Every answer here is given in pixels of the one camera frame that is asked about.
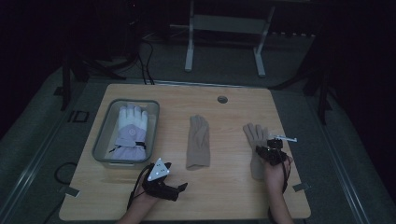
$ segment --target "white glove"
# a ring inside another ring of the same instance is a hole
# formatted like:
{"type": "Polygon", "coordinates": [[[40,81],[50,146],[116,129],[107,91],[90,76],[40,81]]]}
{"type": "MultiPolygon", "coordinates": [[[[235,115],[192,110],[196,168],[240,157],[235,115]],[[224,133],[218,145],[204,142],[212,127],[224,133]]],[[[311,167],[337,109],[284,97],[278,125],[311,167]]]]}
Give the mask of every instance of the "white glove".
{"type": "Polygon", "coordinates": [[[128,104],[120,107],[119,135],[113,159],[142,161],[146,158],[148,119],[148,112],[142,112],[138,105],[128,104]]]}

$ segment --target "tan fabric glove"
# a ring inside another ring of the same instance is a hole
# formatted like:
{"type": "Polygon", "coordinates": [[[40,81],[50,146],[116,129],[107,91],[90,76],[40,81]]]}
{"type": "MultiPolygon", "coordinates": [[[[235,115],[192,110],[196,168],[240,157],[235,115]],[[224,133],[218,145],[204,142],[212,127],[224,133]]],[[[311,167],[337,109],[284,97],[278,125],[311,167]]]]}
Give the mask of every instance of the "tan fabric glove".
{"type": "Polygon", "coordinates": [[[190,117],[186,168],[197,170],[209,165],[209,124],[204,117],[195,115],[190,117]]]}
{"type": "Polygon", "coordinates": [[[256,153],[256,146],[267,146],[268,129],[263,129],[260,124],[254,126],[252,123],[245,125],[243,129],[252,150],[250,161],[251,176],[257,180],[264,180],[264,164],[262,164],[259,154],[256,153]]]}

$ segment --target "forearm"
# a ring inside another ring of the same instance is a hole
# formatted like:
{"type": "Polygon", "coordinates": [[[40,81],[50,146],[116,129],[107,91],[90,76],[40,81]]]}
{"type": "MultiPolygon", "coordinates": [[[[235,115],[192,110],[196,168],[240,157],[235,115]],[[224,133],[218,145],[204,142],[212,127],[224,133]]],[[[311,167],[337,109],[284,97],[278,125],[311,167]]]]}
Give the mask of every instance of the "forearm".
{"type": "Polygon", "coordinates": [[[131,207],[117,222],[117,224],[140,223],[152,206],[154,206],[154,203],[132,203],[131,207]]]}
{"type": "Polygon", "coordinates": [[[280,192],[269,192],[268,194],[271,214],[278,224],[293,223],[288,206],[283,194],[280,192]]]}

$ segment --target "hand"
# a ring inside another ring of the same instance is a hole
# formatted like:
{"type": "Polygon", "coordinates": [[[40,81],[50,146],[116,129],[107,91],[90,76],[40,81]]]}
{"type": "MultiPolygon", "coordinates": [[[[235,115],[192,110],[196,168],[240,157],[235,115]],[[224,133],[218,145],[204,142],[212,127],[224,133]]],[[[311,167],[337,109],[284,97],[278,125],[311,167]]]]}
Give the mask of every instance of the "hand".
{"type": "MultiPolygon", "coordinates": [[[[288,156],[288,160],[285,160],[286,175],[289,174],[290,164],[293,162],[293,158],[288,156]]],[[[285,182],[285,176],[283,172],[283,164],[272,166],[268,161],[262,160],[264,163],[264,182],[268,192],[282,194],[283,185],[285,182]]]]}

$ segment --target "wooden tabletop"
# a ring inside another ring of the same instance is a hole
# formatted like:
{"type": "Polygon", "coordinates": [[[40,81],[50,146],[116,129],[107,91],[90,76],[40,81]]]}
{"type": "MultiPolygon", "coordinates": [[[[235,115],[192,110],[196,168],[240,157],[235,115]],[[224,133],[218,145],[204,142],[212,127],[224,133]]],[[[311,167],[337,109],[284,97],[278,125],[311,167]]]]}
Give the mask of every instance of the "wooden tabletop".
{"type": "MultiPolygon", "coordinates": [[[[252,155],[242,127],[251,122],[272,134],[284,134],[271,92],[266,89],[111,84],[99,107],[77,170],[70,184],[80,190],[66,195],[60,211],[63,220],[116,220],[126,211],[129,195],[140,170],[109,169],[92,156],[96,136],[110,103],[116,99],[155,100],[160,104],[159,123],[151,161],[172,162],[168,186],[188,182],[176,202],[162,200],[146,220],[255,219],[266,218],[265,186],[250,174],[252,155]],[[220,104],[219,96],[228,103],[220,104]],[[210,167],[186,169],[190,116],[209,123],[210,167]]],[[[288,143],[283,150],[292,156],[288,143]]],[[[310,216],[304,191],[291,186],[301,180],[294,163],[285,199],[292,217],[310,216]]]]}

